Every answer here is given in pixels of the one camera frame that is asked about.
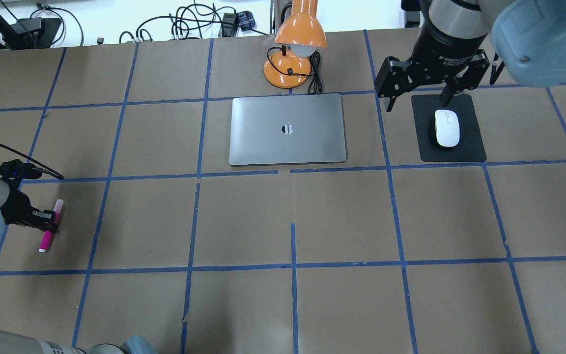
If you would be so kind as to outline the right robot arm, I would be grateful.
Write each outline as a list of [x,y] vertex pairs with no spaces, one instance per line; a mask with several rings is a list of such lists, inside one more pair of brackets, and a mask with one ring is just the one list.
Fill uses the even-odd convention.
[[374,80],[391,111],[418,87],[445,84],[440,105],[474,90],[488,69],[524,87],[566,82],[566,0],[420,0],[423,24],[407,60],[384,59]]

